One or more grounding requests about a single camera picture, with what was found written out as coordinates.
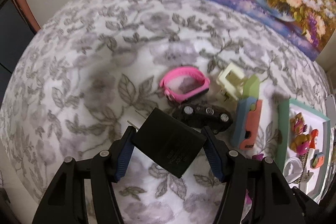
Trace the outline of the pink smart watch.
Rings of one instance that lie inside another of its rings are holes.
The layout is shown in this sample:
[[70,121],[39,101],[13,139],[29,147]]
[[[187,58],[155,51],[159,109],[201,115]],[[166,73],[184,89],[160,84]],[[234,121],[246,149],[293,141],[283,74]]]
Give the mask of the pink smart watch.
[[165,74],[159,87],[169,101],[182,104],[207,93],[210,79],[195,67],[177,67]]

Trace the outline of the purple lighter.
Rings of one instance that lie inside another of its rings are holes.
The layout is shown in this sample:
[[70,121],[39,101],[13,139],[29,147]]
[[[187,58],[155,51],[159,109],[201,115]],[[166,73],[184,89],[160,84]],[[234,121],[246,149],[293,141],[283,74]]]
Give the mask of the purple lighter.
[[247,159],[247,189],[245,195],[245,203],[247,205],[252,204],[254,179],[256,178],[256,172],[259,167],[259,162],[264,157],[263,153],[253,155],[251,159]]

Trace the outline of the pink dog toy figure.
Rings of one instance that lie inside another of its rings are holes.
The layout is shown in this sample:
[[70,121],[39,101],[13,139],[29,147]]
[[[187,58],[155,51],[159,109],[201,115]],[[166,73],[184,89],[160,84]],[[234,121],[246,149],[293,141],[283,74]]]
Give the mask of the pink dog toy figure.
[[307,124],[305,123],[302,113],[298,113],[290,119],[290,129],[294,134],[290,149],[299,156],[306,154],[309,150],[311,136],[305,134],[307,131]]

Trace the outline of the gold black patterned lighter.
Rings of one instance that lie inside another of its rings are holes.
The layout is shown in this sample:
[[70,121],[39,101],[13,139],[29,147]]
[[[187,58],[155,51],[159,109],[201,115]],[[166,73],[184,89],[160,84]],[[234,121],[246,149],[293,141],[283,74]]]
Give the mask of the gold black patterned lighter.
[[307,161],[308,161],[308,153],[304,154],[304,155],[300,155],[299,156],[300,162],[302,164],[302,172],[301,172],[301,176],[299,176],[299,178],[297,179],[297,182],[300,184],[303,177],[305,176],[305,174],[307,173]]

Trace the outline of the white rectangular device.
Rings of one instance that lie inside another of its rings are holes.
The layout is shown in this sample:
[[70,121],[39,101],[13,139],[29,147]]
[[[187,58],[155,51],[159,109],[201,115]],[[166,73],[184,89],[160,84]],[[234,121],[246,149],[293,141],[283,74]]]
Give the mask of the white rectangular device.
[[331,127],[336,126],[336,104],[335,104],[335,95],[330,94],[325,99],[325,105],[326,105],[326,114],[327,117],[330,120]]

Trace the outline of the teal white box tray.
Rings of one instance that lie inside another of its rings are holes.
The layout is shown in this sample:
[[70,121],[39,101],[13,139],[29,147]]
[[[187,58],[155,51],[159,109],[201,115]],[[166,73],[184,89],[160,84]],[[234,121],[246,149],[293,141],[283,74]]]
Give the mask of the teal white box tray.
[[326,185],[331,156],[327,116],[295,99],[278,106],[278,145],[275,162],[289,186],[319,202]]

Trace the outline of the cream plastic clip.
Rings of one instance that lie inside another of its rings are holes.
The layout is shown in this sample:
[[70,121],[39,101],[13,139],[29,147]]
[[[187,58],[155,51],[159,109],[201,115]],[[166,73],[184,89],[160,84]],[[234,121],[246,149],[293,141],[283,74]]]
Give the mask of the cream plastic clip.
[[220,91],[216,95],[217,99],[222,101],[240,100],[246,80],[243,70],[234,63],[229,63],[216,79],[216,83],[220,87]]

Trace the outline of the red white glue bottle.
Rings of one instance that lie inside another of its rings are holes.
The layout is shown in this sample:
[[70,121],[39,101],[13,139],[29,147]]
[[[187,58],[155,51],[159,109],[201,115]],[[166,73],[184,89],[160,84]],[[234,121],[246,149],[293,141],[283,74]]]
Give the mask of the red white glue bottle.
[[318,140],[318,134],[319,131],[318,129],[313,129],[310,133],[311,136],[311,140],[310,140],[310,145],[309,145],[309,152],[308,152],[308,156],[307,159],[310,161],[310,167],[312,169],[316,169],[316,155],[319,153],[319,149],[317,148],[317,140]]

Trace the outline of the blue pink block toy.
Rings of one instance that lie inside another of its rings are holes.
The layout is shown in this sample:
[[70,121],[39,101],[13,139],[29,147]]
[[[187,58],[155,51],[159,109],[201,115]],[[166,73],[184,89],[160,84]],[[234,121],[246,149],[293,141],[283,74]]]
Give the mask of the blue pink block toy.
[[254,147],[258,135],[263,101],[259,98],[260,80],[252,75],[243,85],[236,108],[236,125],[231,145],[240,150]]

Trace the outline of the black toy car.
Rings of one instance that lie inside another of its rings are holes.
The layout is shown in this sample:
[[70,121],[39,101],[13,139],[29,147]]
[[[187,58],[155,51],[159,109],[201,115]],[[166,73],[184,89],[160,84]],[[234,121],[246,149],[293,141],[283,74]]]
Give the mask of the black toy car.
[[214,135],[225,132],[233,124],[230,113],[219,106],[186,103],[177,107],[172,116],[189,127],[208,126]]

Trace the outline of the floral grey white blanket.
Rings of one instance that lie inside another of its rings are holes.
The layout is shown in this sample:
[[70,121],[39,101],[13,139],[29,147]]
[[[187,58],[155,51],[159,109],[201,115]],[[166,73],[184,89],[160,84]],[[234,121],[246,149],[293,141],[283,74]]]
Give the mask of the floral grey white blanket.
[[24,51],[1,107],[1,141],[21,183],[39,203],[65,157],[88,159],[120,139],[128,121],[174,106],[159,87],[180,66],[211,80],[235,64],[258,75],[263,101],[256,144],[274,157],[278,104],[297,99],[324,113],[323,69],[248,15],[206,0],[72,0]]

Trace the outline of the white power adapter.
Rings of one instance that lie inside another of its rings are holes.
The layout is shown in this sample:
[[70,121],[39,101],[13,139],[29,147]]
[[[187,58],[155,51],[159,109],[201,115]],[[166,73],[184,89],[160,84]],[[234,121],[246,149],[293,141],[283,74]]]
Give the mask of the white power adapter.
[[309,194],[314,188],[317,181],[318,174],[311,170],[308,170],[306,174],[303,175],[300,184],[300,189],[305,193]]

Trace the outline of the black power adapter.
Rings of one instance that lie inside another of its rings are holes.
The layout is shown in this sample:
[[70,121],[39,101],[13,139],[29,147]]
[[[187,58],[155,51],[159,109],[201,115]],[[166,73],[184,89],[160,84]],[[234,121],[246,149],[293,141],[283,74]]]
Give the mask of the black power adapter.
[[206,137],[182,122],[155,108],[139,122],[127,119],[135,127],[133,145],[153,163],[174,177],[185,178],[206,142]]

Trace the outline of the blue orange block toy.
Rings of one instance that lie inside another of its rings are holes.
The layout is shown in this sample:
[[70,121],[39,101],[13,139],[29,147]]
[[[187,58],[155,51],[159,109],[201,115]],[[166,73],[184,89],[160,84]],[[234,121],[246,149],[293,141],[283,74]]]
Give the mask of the blue orange block toy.
[[323,152],[315,153],[313,159],[311,160],[311,168],[318,169],[323,166],[325,161],[325,154]]

